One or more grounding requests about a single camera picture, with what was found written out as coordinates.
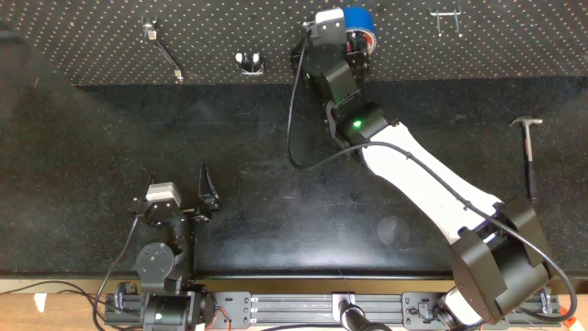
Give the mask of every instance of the robotic arm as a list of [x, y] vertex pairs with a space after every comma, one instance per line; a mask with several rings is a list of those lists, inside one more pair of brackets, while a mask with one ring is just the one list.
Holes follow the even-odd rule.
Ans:
[[[362, 98], [357, 83], [369, 70], [376, 40], [367, 11], [329, 9], [303, 27], [307, 37], [290, 54], [297, 74], [295, 84], [300, 80], [322, 100], [329, 133], [337, 144], [342, 148], [367, 145], [356, 149], [365, 166], [400, 189], [450, 243], [456, 287], [437, 303], [434, 316], [448, 329], [499, 323], [555, 273], [538, 252], [464, 206], [456, 194], [549, 256], [535, 212], [525, 200], [503, 203], [473, 187], [429, 154], [401, 122], [385, 119], [378, 105]], [[406, 153], [384, 146], [386, 143]]]

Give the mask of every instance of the orange object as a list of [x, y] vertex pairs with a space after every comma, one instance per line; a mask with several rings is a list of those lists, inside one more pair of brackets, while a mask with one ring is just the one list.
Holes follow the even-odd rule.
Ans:
[[[564, 308], [564, 307], [560, 307], [561, 309], [561, 314], [565, 315], [568, 313], [568, 309]], [[578, 321], [578, 319], [576, 317], [572, 317], [568, 320], [566, 320], [565, 322], [563, 322], [564, 325], [566, 325], [568, 327], [568, 329], [570, 329], [570, 331], [584, 331], [584, 328], [582, 327], [582, 325], [580, 324], [580, 322]]]

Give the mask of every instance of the wooden surface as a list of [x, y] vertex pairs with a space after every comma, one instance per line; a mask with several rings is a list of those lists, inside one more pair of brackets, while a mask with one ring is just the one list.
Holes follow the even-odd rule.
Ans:
[[[584, 326], [588, 326], [588, 295], [579, 296], [579, 300], [576, 316]], [[563, 295], [560, 296], [560, 302], [563, 306], [570, 304], [568, 297]], [[2, 331], [96, 330], [92, 322], [92, 307], [84, 297], [76, 294], [47, 295], [43, 314], [37, 310], [33, 294], [0, 295], [0, 312], [0, 330]]]

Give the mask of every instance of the hammer handle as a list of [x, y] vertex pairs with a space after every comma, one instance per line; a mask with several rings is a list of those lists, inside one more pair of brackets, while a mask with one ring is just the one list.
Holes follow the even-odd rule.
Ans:
[[533, 170], [533, 161], [526, 162], [526, 184], [529, 198], [532, 201], [537, 200], [537, 182], [535, 181], [535, 170]]

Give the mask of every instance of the black tabletop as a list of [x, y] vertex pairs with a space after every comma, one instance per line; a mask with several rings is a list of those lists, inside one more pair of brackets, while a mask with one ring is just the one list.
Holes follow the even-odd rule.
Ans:
[[[175, 182], [189, 205], [204, 161], [224, 209], [198, 227], [199, 276], [450, 275], [447, 242], [395, 187], [353, 159], [309, 172], [288, 164], [291, 86], [75, 88], [43, 65], [11, 58], [0, 77], [3, 275], [102, 276], [147, 175]], [[531, 129], [536, 210], [556, 260], [581, 276], [586, 87], [584, 78], [411, 81], [370, 83], [365, 93], [441, 162], [502, 200], [525, 194], [522, 135], [508, 124], [540, 116], [543, 125]], [[295, 113], [300, 162], [337, 151], [309, 91], [300, 90]], [[157, 235], [140, 228], [118, 275], [132, 274], [135, 255]]]

